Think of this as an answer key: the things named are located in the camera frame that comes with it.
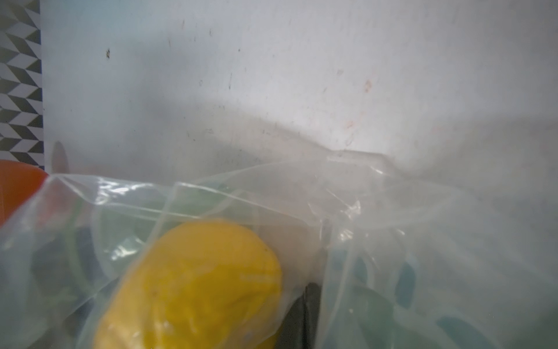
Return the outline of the yellow pear bag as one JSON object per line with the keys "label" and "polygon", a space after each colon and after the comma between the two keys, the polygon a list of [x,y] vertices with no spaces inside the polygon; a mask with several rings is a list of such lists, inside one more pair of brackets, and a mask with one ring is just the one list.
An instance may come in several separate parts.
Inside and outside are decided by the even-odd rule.
{"label": "yellow pear bag", "polygon": [[187,222],[122,278],[94,348],[271,348],[283,272],[255,232]]}

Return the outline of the orange bowl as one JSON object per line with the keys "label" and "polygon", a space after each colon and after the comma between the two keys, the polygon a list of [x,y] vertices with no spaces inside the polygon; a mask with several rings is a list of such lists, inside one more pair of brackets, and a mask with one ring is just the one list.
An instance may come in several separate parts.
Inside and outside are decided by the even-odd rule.
{"label": "orange bowl", "polygon": [[47,177],[39,167],[1,160],[1,225],[40,189]]}

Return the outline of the zip-top bag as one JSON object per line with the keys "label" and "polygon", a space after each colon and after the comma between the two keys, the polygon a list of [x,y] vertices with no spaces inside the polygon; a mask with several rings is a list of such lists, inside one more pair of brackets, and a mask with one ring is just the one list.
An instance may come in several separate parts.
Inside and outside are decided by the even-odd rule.
{"label": "zip-top bag", "polygon": [[113,289],[185,222],[255,232],[283,270],[283,302],[316,277],[340,196],[395,174],[385,157],[333,152],[160,186],[54,174],[1,226],[1,347],[85,348]]}
{"label": "zip-top bag", "polygon": [[317,348],[556,348],[557,235],[447,186],[340,196]]}

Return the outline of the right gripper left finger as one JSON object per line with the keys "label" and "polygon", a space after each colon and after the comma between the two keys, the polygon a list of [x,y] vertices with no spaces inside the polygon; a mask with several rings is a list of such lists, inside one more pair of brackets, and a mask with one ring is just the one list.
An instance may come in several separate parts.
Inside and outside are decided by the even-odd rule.
{"label": "right gripper left finger", "polygon": [[274,349],[304,349],[307,347],[305,294],[297,298],[278,330]]}

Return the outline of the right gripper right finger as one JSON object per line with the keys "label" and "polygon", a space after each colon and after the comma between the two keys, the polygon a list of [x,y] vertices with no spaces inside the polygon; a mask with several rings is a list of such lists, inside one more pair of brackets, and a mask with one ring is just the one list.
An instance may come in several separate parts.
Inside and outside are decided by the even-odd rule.
{"label": "right gripper right finger", "polygon": [[321,286],[309,283],[305,289],[305,348],[315,346],[316,332],[321,308]]}

